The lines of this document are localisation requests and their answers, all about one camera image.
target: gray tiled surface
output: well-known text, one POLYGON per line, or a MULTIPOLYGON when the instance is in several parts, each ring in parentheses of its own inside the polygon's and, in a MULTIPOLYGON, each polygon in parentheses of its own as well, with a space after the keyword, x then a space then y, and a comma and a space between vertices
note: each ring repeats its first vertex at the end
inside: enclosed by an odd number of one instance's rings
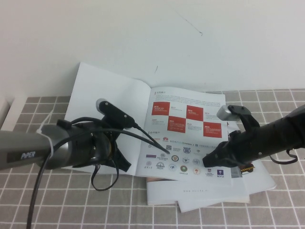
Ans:
MULTIPOLYGON (((228 104, 250 109, 261 125, 286 116, 305 104, 305 91, 263 90, 215 92, 228 104)), ((46 115, 47 125, 64 118, 69 97, 28 98, 14 131, 35 132, 46 115)), ((300 161, 279 166, 263 160, 277 183, 274 190, 250 196, 250 204, 221 203, 181 213, 176 205, 147 206, 144 178, 121 176, 111 190, 97 192, 90 174, 58 169, 46 171, 33 217, 35 229, 305 229, 305 150, 296 150, 300 161)), ((286 160, 285 153, 276 155, 286 160)), ((25 228, 28 204, 38 172, 36 165, 0 171, 0 228, 25 228)), ((95 184, 105 187, 110 175, 98 175, 95 184)))

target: white paper sheet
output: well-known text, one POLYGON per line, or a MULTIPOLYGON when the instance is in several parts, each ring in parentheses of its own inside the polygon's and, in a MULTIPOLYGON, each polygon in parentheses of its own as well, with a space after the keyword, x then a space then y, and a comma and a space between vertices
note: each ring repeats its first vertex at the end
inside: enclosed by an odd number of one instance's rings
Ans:
POLYGON ((231 186, 230 168, 205 168, 202 163, 228 140, 227 122, 216 116, 224 104, 223 94, 152 88, 145 130, 171 154, 143 143, 136 175, 231 186))
MULTIPOLYGON (((71 121, 83 116, 102 119, 103 115, 97 111, 95 103, 97 99, 103 98, 133 117, 136 123, 143 127, 150 90, 150 87, 142 81, 81 63, 65 119, 71 121)), ((134 128, 129 131, 142 135, 134 128)), ((135 175, 141 141, 120 135, 117 144, 125 158, 132 164, 127 174, 135 175)), ((74 169, 92 172, 94 168, 91 166, 74 169)), ((116 171, 114 168, 101 166, 99 173, 115 174, 116 171)))

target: logo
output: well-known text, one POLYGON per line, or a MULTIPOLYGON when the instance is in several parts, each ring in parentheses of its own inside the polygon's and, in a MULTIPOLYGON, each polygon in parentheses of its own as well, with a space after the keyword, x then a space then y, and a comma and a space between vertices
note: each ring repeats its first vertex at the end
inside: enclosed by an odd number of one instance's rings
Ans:
POLYGON ((187 167, 186 166, 181 166, 180 170, 185 173, 187 171, 187 167))
POLYGON ((222 169, 217 170, 217 177, 224 177, 224 171, 222 169))
POLYGON ((170 165, 168 166, 168 169, 169 169, 170 171, 176 171, 176 170, 177 170, 177 166, 176 166, 175 164, 170 164, 170 165))
POLYGON ((157 164, 156 164, 156 167, 157 167, 157 169, 164 169, 164 164, 162 163, 162 162, 158 162, 157 164))
POLYGON ((184 157, 182 158, 182 161, 187 164, 190 162, 190 159, 188 157, 184 157))
POLYGON ((23 159, 27 159, 27 158, 32 158, 32 157, 35 157, 35 151, 32 151, 32 152, 28 152, 28 153, 23 153, 21 155, 21 160, 23 159))
POLYGON ((195 169, 194 169, 194 174, 195 174, 195 175, 199 175, 199 174, 200 174, 200 169, 195 168, 195 169))
POLYGON ((146 154, 146 157, 156 158, 157 155, 146 154))
POLYGON ((173 156, 172 156, 172 160, 173 160, 174 162, 177 162, 177 161, 179 161, 179 157, 178 157, 177 155, 173 155, 173 156))
POLYGON ((208 172, 205 174, 207 177, 212 177, 214 174, 212 173, 212 169, 208 168, 208 172))
POLYGON ((183 152, 186 154, 189 154, 191 152, 191 148, 190 147, 183 147, 183 152))
POLYGON ((199 159, 194 159, 193 164, 196 165, 196 166, 199 166, 200 165, 200 160, 199 159))

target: red square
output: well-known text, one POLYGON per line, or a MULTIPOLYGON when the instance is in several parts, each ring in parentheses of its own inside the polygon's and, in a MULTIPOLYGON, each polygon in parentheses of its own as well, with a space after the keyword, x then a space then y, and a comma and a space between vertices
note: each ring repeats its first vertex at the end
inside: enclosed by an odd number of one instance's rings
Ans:
POLYGON ((187 105, 186 106, 186 118, 202 122, 203 121, 203 108, 187 105))
POLYGON ((174 116, 169 116, 168 117, 167 130, 180 132, 180 133, 185 133, 185 124, 186 124, 186 119, 185 118, 178 118, 178 117, 174 117, 174 116))
POLYGON ((152 105, 152 115, 169 115, 170 102, 154 102, 152 105))
POLYGON ((220 123, 203 123, 203 135, 205 137, 218 137, 221 138, 221 124, 220 123))

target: book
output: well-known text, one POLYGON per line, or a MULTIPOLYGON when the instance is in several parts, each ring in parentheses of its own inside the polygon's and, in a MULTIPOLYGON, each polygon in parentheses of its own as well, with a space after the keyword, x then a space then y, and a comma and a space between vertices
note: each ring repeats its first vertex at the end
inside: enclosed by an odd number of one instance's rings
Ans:
MULTIPOLYGON (((239 130, 235 122, 228 122, 228 132, 239 130)), ((260 160, 252 162, 253 168, 231 170, 232 186, 217 187, 183 181, 156 181, 147 178, 148 205, 178 201, 181 212, 207 207, 221 202, 249 203, 249 195, 275 188, 276 184, 260 160)))
MULTIPOLYGON (((96 101, 103 98, 144 128, 170 154, 136 138, 120 135, 118 148, 132 164, 126 174, 200 181, 231 186, 231 170, 205 168, 202 158, 227 141, 227 124, 216 116, 225 105, 223 94, 207 94, 173 87, 150 88, 146 83, 81 63, 65 119, 90 116, 102 119, 96 101)), ((137 129, 129 131, 143 135, 137 129)), ((93 167, 74 168, 92 172, 93 167)), ((102 174, 115 169, 102 166, 102 174)))

